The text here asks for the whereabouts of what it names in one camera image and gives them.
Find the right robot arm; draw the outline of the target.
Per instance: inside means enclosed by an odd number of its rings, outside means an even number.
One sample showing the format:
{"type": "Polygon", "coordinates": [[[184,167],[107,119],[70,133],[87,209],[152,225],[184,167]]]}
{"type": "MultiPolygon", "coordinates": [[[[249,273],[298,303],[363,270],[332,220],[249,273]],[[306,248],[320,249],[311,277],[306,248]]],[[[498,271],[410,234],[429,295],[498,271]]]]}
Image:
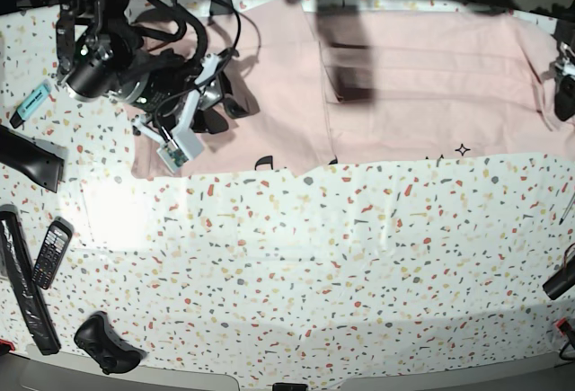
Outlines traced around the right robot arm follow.
{"type": "Polygon", "coordinates": [[[202,22],[177,1],[59,0],[57,78],[79,102],[110,96],[136,109],[135,135],[178,173],[205,149],[199,137],[252,116],[257,102],[230,81],[234,44],[213,53],[202,22]]]}

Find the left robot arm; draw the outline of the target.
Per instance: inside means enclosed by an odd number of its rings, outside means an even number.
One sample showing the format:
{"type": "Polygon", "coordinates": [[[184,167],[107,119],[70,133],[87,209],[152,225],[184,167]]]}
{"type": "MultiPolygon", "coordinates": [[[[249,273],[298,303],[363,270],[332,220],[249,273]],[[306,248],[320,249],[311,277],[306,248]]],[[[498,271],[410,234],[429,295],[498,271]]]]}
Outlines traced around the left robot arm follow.
{"type": "Polygon", "coordinates": [[[558,21],[553,37],[559,51],[554,63],[554,113],[560,121],[567,121],[574,117],[574,23],[558,21]]]}

